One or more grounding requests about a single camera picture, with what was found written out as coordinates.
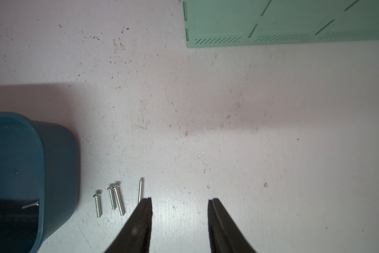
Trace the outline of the green plastic file organizer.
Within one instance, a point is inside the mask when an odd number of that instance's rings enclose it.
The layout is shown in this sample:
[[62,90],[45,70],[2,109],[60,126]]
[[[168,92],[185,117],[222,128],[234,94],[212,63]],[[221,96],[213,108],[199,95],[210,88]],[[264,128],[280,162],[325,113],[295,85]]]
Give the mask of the green plastic file organizer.
[[379,1],[184,1],[189,48],[379,40]]

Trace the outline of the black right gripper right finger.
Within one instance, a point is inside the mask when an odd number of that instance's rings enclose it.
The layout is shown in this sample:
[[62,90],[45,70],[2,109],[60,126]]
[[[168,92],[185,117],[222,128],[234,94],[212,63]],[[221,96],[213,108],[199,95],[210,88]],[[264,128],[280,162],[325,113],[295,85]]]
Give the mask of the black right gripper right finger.
[[212,253],[256,253],[218,198],[208,201],[207,214]]

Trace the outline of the silver screw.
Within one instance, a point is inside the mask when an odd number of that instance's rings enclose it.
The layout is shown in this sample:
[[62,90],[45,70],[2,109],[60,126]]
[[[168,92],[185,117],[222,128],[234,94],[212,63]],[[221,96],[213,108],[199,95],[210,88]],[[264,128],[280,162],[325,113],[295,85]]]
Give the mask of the silver screw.
[[108,188],[108,192],[109,192],[109,196],[111,200],[112,209],[115,210],[117,206],[116,206],[116,197],[115,197],[114,187],[110,186]]
[[96,205],[96,214],[97,217],[100,218],[102,216],[101,194],[94,194],[93,197]]
[[144,178],[141,177],[139,181],[138,203],[140,203],[141,200],[143,199],[143,193],[144,193]]
[[25,210],[25,209],[28,209],[28,208],[32,208],[32,207],[36,207],[36,206],[39,206],[39,201],[34,201],[34,202],[31,202],[31,203],[28,203],[28,204],[25,204],[21,207],[21,209]]
[[118,209],[119,209],[120,215],[124,216],[125,215],[125,208],[124,208],[123,199],[122,199],[122,196],[121,196],[121,193],[120,193],[119,186],[118,185],[114,185],[113,186],[113,191],[115,193],[115,197],[116,197],[116,201],[117,201],[117,205],[118,205]]

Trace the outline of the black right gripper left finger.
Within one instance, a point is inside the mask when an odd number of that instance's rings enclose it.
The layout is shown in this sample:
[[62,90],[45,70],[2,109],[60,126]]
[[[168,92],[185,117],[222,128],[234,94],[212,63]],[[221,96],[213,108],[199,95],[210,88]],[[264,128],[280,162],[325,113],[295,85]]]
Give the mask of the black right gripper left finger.
[[144,198],[105,253],[149,253],[151,226],[152,202]]

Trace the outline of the silver screw in box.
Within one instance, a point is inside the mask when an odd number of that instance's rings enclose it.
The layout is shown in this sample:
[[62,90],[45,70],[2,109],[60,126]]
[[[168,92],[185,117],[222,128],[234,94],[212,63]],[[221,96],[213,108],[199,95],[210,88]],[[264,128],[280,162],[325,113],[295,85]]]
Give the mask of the silver screw in box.
[[25,210],[25,209],[28,209],[28,208],[32,208],[32,207],[36,207],[36,206],[39,206],[39,201],[34,201],[34,202],[31,202],[31,203],[28,203],[28,204],[25,204],[21,207],[21,209]]

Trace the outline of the teal plastic storage box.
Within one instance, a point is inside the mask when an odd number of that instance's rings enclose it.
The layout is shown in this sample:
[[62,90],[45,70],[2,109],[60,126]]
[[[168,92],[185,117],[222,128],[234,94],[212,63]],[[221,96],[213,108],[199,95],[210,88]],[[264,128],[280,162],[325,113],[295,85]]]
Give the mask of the teal plastic storage box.
[[[0,112],[0,253],[36,253],[73,215],[80,152],[67,128]],[[39,206],[21,209],[39,201]]]

